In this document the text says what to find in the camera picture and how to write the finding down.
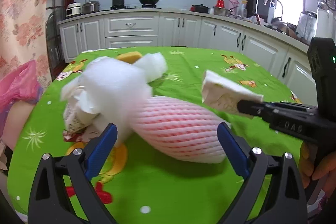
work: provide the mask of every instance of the table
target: table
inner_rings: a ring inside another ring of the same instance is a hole
[[[143,55],[161,52],[167,60],[167,73],[150,84],[155,95],[202,105],[202,77],[204,71],[210,69],[263,94],[265,101],[293,102],[295,99],[278,79],[236,52],[183,47],[121,48],[82,53],[76,59],[76,65],[71,66],[84,70],[97,57],[116,57],[135,50]],[[54,157],[63,156],[72,145],[63,141],[62,114],[66,103],[60,102],[59,98],[61,88],[77,76],[77,73],[71,73],[50,85],[17,142],[9,169],[8,191],[15,209],[21,213],[28,211],[30,189],[41,156],[46,152]],[[300,140],[269,129],[268,124],[258,117],[249,119],[214,112],[230,122],[233,131],[244,137],[251,147],[258,146],[265,153],[278,156],[288,151],[298,162]],[[113,196],[113,202],[106,206],[120,224],[217,223],[243,183],[228,159],[220,164],[178,161],[155,150],[137,134],[133,134],[125,146],[128,150],[125,168],[104,186],[104,190]],[[69,178],[64,180],[67,186],[71,184]],[[251,217],[258,215],[269,181],[266,177]],[[76,196],[71,201],[77,215],[85,219]]]

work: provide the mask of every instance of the curtain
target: curtain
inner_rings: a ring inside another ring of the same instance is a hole
[[[45,10],[46,0],[0,0],[0,79],[34,59],[41,86],[51,83]]]

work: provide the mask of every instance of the finger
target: finger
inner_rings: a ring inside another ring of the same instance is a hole
[[[310,160],[305,160],[301,157],[299,159],[299,170],[308,177],[311,177],[314,172],[314,165],[311,163]]]
[[[312,176],[312,180],[319,180],[334,169],[336,169],[336,152],[329,154],[320,162]]]
[[[310,178],[300,171],[303,187],[306,189],[310,183]]]
[[[300,157],[303,157],[305,160],[309,158],[309,148],[308,145],[303,142],[300,148]]]
[[[327,197],[330,198],[335,188],[336,188],[336,169],[330,172],[328,179],[322,189],[327,195]]]

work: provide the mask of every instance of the drawer handle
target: drawer handle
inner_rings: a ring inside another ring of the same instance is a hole
[[[239,48],[239,40],[240,40],[240,37],[242,36],[241,32],[239,33],[238,35],[238,38],[237,38],[237,48]]]
[[[244,35],[244,38],[241,42],[241,50],[243,51],[244,50],[244,47],[245,47],[245,41],[246,41],[246,35]]]
[[[289,58],[288,59],[288,62],[286,63],[286,65],[285,65],[285,68],[283,69],[283,74],[282,74],[282,78],[285,78],[286,77],[286,74],[287,74],[287,72],[288,72],[288,70],[289,70],[289,63],[291,62],[291,58]]]

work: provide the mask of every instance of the cabinet door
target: cabinet door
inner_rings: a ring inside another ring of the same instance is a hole
[[[216,22],[214,38],[211,40],[210,48],[239,52],[243,36],[243,30],[236,28],[223,21]]]
[[[66,63],[73,61],[81,52],[81,39],[78,20],[59,26],[62,48]]]
[[[179,45],[181,15],[162,13],[159,22],[159,46]]]
[[[103,16],[80,20],[79,28],[83,51],[105,48]]]
[[[159,13],[115,13],[104,17],[105,37],[158,35]]]
[[[202,18],[185,16],[180,23],[179,46],[198,48]]]
[[[278,78],[302,103],[317,106],[316,84],[306,54],[289,47]]]
[[[261,65],[274,77],[278,77],[289,46],[274,38],[252,31],[245,31],[241,53]]]
[[[199,48],[211,48],[216,33],[216,21],[203,18],[199,34]]]
[[[130,37],[107,37],[105,38],[106,48],[122,47],[156,47],[158,45],[157,35],[133,35]]]

